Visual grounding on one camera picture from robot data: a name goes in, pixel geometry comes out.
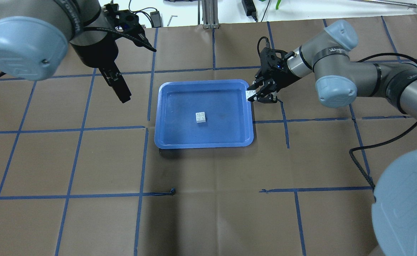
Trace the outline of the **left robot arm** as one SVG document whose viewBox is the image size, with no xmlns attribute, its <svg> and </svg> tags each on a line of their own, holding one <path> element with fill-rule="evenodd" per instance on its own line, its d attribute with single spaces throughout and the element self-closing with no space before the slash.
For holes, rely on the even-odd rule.
<svg viewBox="0 0 417 256">
<path fill-rule="evenodd" d="M 115 64 L 114 33 L 97 0 L 0 0 L 0 71 L 29 81 L 49 79 L 71 46 L 125 103 L 132 94 Z"/>
</svg>

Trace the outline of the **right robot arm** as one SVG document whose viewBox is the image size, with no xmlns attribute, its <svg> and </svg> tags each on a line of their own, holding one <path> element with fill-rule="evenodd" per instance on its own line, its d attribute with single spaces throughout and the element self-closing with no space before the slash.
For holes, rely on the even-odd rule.
<svg viewBox="0 0 417 256">
<path fill-rule="evenodd" d="M 395 138 L 348 153 L 375 198 L 371 218 L 378 246 L 371 255 L 417 256 L 417 150 L 394 160 L 376 182 L 354 155 L 395 142 L 417 127 L 417 60 L 390 53 L 408 63 L 369 63 L 376 55 L 352 62 L 349 52 L 358 45 L 358 35 L 345 20 L 332 23 L 289 52 L 274 49 L 267 37 L 263 39 L 266 46 L 258 50 L 261 66 L 246 90 L 248 101 L 275 103 L 277 92 L 312 73 L 318 100 L 325 107 L 344 107 L 358 97 L 379 97 L 416 120 Z"/>
</svg>

